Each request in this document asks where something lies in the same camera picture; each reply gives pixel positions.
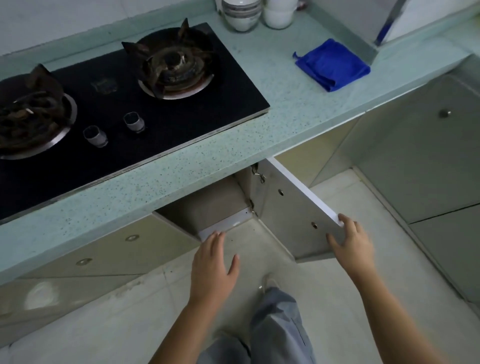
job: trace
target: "speckled countertop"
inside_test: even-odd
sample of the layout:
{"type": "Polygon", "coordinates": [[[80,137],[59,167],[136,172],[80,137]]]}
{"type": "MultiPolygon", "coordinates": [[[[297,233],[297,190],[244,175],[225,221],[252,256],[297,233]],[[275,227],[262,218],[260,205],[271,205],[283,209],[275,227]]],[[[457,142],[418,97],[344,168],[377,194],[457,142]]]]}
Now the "speckled countertop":
{"type": "MultiPolygon", "coordinates": [[[[190,24],[210,24],[271,110],[1,225],[0,284],[421,85],[472,53],[455,43],[468,31],[460,29],[460,35],[436,36],[380,54],[370,75],[327,93],[297,68],[292,53],[304,54],[331,34],[307,13],[297,15],[285,30],[260,24],[246,34],[227,30],[215,13],[190,18],[190,24]]],[[[46,65],[55,69],[120,47],[115,42],[46,65]]]]}

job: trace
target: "leg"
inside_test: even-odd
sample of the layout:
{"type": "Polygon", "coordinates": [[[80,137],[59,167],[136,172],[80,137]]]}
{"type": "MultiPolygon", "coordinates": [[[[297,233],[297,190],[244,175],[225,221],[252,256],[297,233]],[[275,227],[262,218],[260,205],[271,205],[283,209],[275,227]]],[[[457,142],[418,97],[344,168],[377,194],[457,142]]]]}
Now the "leg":
{"type": "Polygon", "coordinates": [[[242,342],[233,336],[222,335],[200,353],[197,364],[250,364],[250,356],[242,342]]]}
{"type": "Polygon", "coordinates": [[[277,287],[265,292],[250,328],[253,364],[316,364],[297,302],[277,287]]]}

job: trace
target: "hand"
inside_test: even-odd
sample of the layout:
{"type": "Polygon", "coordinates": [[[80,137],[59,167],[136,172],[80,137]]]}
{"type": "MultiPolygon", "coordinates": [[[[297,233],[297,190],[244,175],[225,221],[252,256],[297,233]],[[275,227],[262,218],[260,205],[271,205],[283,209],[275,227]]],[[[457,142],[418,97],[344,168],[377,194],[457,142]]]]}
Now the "hand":
{"type": "Polygon", "coordinates": [[[235,254],[230,270],[223,262],[225,233],[213,232],[198,248],[192,264],[190,304],[206,304],[218,310],[237,282],[240,258],[235,254]]]}
{"type": "Polygon", "coordinates": [[[365,276],[376,273],[373,244],[358,222],[343,214],[338,214],[338,218],[344,223],[343,246],[336,242],[332,234],[326,235],[327,241],[340,265],[357,284],[365,276]]]}

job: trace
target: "stacked bowls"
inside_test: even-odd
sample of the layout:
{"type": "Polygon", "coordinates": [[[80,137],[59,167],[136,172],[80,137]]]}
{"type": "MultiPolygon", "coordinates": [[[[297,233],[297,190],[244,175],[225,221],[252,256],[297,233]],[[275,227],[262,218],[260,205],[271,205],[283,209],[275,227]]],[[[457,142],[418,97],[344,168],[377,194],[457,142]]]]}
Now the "stacked bowls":
{"type": "Polygon", "coordinates": [[[265,23],[274,29],[283,29],[292,24],[297,10],[297,0],[266,0],[265,23]]]}
{"type": "Polygon", "coordinates": [[[222,0],[227,22],[239,32],[246,32],[258,23],[262,0],[222,0]]]}

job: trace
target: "blue microfiber towel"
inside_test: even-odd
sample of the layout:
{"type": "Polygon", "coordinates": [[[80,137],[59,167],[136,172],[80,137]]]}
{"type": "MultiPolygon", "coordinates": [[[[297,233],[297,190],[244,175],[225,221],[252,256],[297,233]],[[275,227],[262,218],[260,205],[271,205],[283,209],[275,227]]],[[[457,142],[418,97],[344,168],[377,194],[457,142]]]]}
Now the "blue microfiber towel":
{"type": "Polygon", "coordinates": [[[336,91],[370,73],[370,67],[343,44],[328,39],[295,62],[328,92],[336,91]]]}

